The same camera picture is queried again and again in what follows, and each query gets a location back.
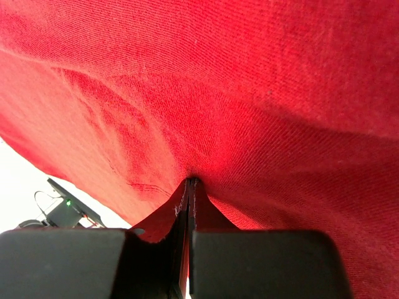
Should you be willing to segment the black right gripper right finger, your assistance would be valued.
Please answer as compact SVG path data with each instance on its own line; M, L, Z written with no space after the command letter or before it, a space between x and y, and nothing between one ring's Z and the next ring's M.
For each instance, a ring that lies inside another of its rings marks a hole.
M193 298L353 298L334 241L319 230L241 230L188 185Z

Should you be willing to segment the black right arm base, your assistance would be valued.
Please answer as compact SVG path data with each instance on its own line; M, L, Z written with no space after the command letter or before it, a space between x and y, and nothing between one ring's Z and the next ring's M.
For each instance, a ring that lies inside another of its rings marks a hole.
M41 214L44 216L43 220L29 219L21 222L16 229L41 229L48 227L56 228L106 228L101 216L93 209L84 204L71 192L62 187L59 183L49 178L47 183L58 194L58 196L50 196L44 191L36 191L34 193L34 201L39 208ZM44 193L52 200L61 200L49 212L46 212L38 203L37 195Z

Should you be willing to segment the dark red t-shirt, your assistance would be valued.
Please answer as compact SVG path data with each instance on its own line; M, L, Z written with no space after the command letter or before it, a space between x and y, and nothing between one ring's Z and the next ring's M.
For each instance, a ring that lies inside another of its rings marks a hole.
M398 297L397 1L2 1L1 138L130 224L197 177Z

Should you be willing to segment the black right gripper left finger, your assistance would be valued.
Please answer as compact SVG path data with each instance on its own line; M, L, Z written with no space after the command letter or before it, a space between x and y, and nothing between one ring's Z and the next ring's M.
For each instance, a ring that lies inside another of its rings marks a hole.
M167 234L149 242L148 227L23 228L1 234L2 298L184 298L188 181L147 217L171 211Z

